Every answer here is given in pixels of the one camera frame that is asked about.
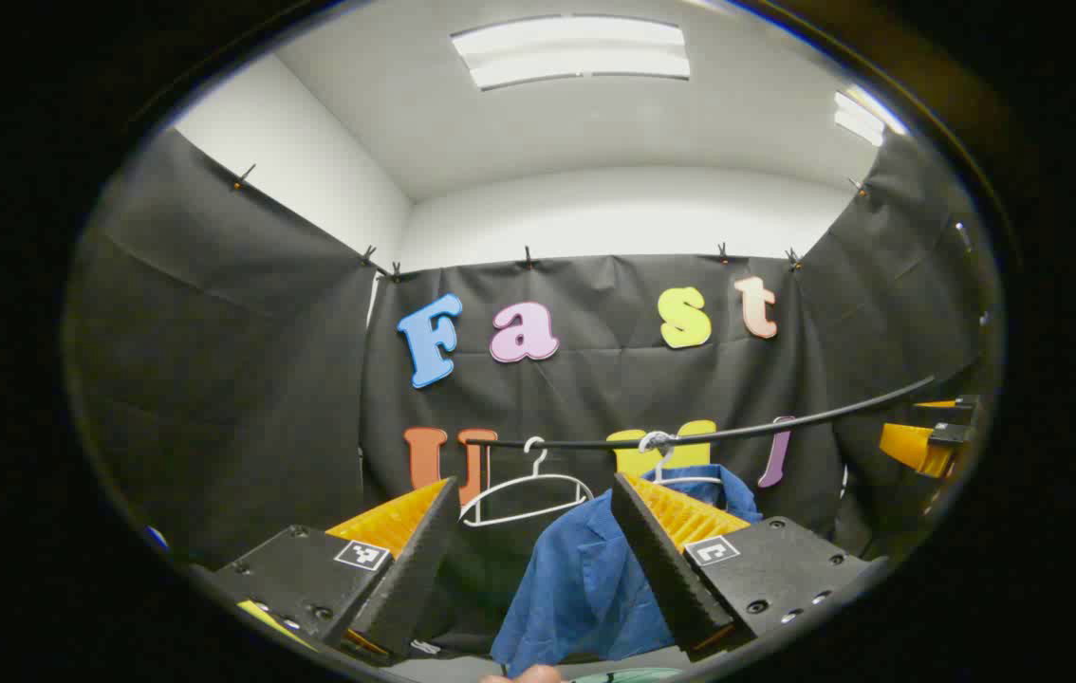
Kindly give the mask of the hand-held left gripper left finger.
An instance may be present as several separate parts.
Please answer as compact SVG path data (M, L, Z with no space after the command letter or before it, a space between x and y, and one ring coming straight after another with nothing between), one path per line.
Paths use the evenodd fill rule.
M458 527L444 476L329 530L291 525L226 563L213 586L307 648L394 664L408 656Z

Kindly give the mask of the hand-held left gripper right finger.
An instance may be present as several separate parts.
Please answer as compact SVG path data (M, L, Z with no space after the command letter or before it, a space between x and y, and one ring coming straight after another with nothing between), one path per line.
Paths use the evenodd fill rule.
M742 648L856 590L870 563L784 518L748 524L629 472L613 518L677 648L693 661Z

